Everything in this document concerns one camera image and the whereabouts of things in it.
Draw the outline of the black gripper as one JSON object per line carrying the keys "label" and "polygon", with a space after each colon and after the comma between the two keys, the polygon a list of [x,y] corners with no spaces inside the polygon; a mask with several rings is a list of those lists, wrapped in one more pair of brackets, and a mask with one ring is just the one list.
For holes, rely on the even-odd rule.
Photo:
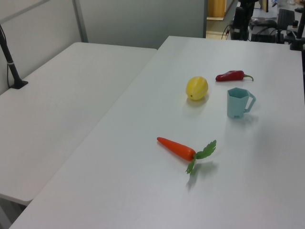
{"label": "black gripper", "polygon": [[233,19],[233,24],[232,26],[234,28],[230,28],[230,39],[231,40],[239,40],[241,38],[241,31],[239,28],[243,26],[245,14],[244,14],[244,9],[242,7],[237,7],[235,10],[235,15]]}

